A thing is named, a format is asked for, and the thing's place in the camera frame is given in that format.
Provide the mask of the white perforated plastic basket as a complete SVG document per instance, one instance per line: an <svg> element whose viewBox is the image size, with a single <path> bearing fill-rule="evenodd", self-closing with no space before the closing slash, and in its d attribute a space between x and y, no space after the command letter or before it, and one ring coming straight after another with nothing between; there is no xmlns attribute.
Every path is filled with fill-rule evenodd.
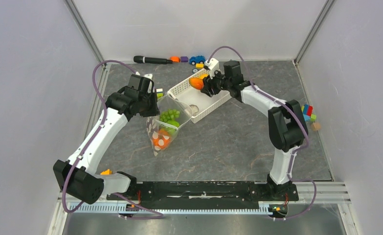
<svg viewBox="0 0 383 235"><path fill-rule="evenodd" d="M191 122L193 123L199 122L201 119L231 99L228 91L220 91L217 95L208 97L207 95L191 87L188 81L189 78L199 77L204 74L208 74L208 71L205 69L199 70L167 91L167 94L172 98L177 99L190 107L194 105L198 108L198 111L194 111L191 116Z"/></svg>

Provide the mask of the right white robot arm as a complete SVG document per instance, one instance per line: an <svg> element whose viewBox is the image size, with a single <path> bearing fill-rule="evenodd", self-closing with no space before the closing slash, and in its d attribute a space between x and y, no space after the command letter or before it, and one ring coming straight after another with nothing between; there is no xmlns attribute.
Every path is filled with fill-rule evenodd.
<svg viewBox="0 0 383 235"><path fill-rule="evenodd" d="M267 176L266 192L278 200L291 192L293 162L297 152L308 142L308 128L297 100L285 101L262 91L244 79L241 64L227 61L224 70L214 67L213 60L204 63L209 74L203 78L201 93L213 97L221 91L249 105L268 118L269 138L275 148L272 169Z"/></svg>

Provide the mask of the green toy grapes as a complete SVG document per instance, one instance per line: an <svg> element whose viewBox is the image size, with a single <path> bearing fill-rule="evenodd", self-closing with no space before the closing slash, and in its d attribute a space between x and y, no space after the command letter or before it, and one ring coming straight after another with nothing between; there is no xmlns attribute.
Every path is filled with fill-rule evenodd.
<svg viewBox="0 0 383 235"><path fill-rule="evenodd" d="M163 111L160 116L159 120L162 122L168 122L168 121L176 121L180 117L180 111L176 109L168 109L167 111Z"/></svg>

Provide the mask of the green toy cabbage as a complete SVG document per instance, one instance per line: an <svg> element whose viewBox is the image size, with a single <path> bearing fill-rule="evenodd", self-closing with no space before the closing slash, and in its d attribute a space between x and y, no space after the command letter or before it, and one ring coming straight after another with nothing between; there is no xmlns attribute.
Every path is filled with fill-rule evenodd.
<svg viewBox="0 0 383 235"><path fill-rule="evenodd" d="M166 126L165 129L170 135L174 135L180 126L180 124L175 120L168 120L166 122L169 126Z"/></svg>

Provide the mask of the clear dotted zip bag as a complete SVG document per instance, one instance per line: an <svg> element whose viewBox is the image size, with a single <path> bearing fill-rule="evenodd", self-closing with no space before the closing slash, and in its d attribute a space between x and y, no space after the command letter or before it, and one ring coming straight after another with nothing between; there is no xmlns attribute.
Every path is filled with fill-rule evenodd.
<svg viewBox="0 0 383 235"><path fill-rule="evenodd" d="M160 114L146 119L146 131L155 156L170 146L192 116L189 105L170 95L161 97L157 105Z"/></svg>

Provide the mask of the orange toy pumpkin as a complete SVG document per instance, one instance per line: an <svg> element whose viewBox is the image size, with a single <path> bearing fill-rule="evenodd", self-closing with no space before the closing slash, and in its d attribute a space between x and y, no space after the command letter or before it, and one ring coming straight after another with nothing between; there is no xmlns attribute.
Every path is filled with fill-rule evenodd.
<svg viewBox="0 0 383 235"><path fill-rule="evenodd" d="M161 151L170 145L172 137L166 130L160 129L152 134L151 142L155 151Z"/></svg>

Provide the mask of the white toy garlic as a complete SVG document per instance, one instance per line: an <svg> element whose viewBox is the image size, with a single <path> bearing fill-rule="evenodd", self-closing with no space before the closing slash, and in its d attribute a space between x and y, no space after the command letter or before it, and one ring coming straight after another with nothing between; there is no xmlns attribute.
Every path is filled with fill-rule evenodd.
<svg viewBox="0 0 383 235"><path fill-rule="evenodd" d="M190 105L190 108L191 108L191 110L192 110L192 115L193 116L195 116L195 115L197 115L198 114L198 112L199 112L199 108L198 108L198 106L197 105Z"/></svg>

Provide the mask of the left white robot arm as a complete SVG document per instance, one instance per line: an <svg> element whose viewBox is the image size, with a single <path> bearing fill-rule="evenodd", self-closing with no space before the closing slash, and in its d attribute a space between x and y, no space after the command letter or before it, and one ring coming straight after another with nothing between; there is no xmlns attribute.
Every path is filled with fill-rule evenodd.
<svg viewBox="0 0 383 235"><path fill-rule="evenodd" d="M136 115L159 114L157 93L152 74L132 74L128 85L108 96L105 109L91 132L66 161L57 160L53 172L60 189L86 204L101 196L119 192L125 199L137 195L137 185L122 173L97 174L106 150L121 129Z"/></svg>

